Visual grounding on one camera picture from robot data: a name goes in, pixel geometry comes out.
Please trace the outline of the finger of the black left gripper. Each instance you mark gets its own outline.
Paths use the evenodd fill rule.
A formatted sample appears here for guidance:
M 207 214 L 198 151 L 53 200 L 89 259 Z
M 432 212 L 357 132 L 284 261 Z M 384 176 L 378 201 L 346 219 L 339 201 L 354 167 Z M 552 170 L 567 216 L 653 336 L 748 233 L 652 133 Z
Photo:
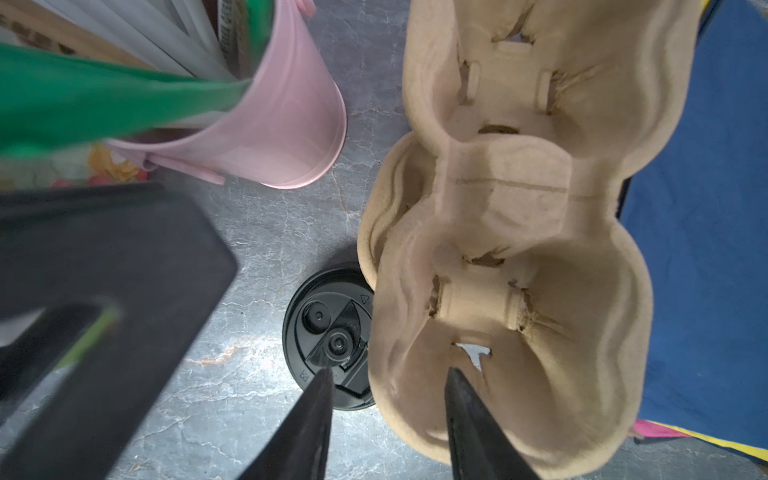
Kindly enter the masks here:
M 1 317 L 40 317 L 1 351 L 11 416 L 92 327 L 95 344 L 1 460 L 5 479 L 102 479 L 237 272 L 189 197 L 153 183 L 5 192 Z

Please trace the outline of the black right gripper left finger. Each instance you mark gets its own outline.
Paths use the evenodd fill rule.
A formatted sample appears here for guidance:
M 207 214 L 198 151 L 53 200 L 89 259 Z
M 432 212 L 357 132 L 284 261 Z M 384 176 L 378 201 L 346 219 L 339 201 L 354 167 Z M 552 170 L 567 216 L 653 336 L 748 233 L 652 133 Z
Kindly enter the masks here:
M 239 479 L 324 479 L 335 385 L 321 370 Z

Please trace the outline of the brown pulp cup carrier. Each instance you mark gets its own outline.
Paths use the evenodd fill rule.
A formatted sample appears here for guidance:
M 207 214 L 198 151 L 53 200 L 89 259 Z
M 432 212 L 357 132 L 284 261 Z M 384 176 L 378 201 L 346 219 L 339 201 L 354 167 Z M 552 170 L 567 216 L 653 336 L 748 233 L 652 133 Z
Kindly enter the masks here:
M 452 367 L 545 479 L 597 470 L 624 442 L 653 293 L 616 208 L 678 124 L 701 12 L 696 1 L 411 4 L 403 100 L 436 169 L 384 246 L 368 376 L 414 450 L 450 459 Z

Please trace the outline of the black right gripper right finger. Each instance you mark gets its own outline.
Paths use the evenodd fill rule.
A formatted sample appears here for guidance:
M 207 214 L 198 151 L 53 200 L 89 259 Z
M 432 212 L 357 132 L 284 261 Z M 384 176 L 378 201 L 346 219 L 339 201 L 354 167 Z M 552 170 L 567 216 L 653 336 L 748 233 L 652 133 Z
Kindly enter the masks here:
M 539 479 L 455 367 L 448 371 L 444 399 L 455 479 Z

